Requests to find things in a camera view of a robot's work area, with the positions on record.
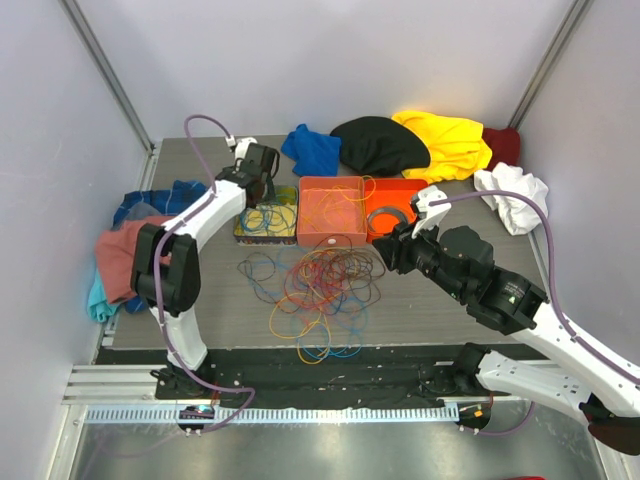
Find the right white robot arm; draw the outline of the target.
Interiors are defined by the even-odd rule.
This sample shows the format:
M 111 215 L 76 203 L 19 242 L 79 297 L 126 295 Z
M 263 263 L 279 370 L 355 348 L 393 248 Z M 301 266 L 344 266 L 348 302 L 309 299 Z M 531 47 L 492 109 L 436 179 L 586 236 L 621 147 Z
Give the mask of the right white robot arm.
M 545 373 L 485 347 L 469 347 L 451 371 L 457 391 L 481 388 L 525 397 L 585 425 L 606 446 L 639 453 L 639 367 L 595 339 L 544 290 L 498 267 L 493 247 L 467 226 L 414 233 L 397 225 L 374 240 L 390 271 L 421 272 L 481 325 L 526 344 L 561 368 Z

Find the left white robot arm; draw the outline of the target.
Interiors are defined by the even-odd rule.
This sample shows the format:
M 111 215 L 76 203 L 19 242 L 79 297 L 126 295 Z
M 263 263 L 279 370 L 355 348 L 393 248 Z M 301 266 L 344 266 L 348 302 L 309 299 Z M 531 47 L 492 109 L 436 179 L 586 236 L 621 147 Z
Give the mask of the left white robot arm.
M 170 364 L 181 369 L 179 388 L 190 398 L 205 397 L 212 373 L 198 327 L 195 303 L 201 290 L 199 254 L 225 224 L 249 207 L 274 196 L 279 152 L 249 137 L 232 148 L 233 163 L 219 172 L 206 192 L 161 225 L 139 230 L 131 288 L 150 308 L 161 329 Z

